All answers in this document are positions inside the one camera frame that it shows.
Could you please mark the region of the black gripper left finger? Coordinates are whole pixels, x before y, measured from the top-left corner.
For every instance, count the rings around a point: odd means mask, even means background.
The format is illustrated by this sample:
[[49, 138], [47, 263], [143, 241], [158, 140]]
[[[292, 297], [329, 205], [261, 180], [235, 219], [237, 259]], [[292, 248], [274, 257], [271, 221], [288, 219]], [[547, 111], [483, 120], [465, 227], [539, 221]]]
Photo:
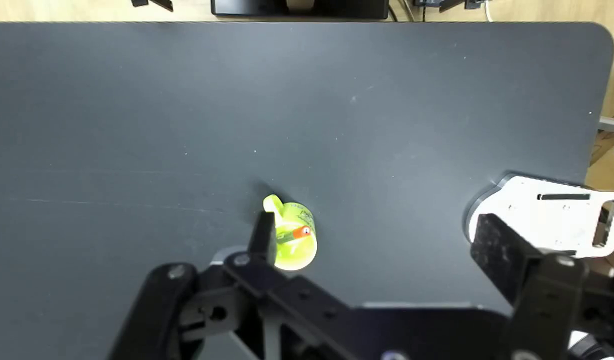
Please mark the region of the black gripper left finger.
[[111, 360], [199, 360], [218, 333], [263, 360], [359, 360], [350, 307], [315, 281], [272, 265], [274, 216], [261, 211], [244, 249], [205, 269], [149, 272]]

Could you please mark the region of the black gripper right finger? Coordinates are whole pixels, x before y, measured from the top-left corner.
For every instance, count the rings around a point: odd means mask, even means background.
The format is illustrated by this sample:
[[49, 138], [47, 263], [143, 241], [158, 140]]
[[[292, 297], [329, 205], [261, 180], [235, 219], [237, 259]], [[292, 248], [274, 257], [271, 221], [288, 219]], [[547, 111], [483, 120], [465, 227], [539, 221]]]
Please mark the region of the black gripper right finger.
[[476, 219], [470, 256], [513, 303], [500, 360], [614, 360], [614, 269], [542, 252], [496, 214]]

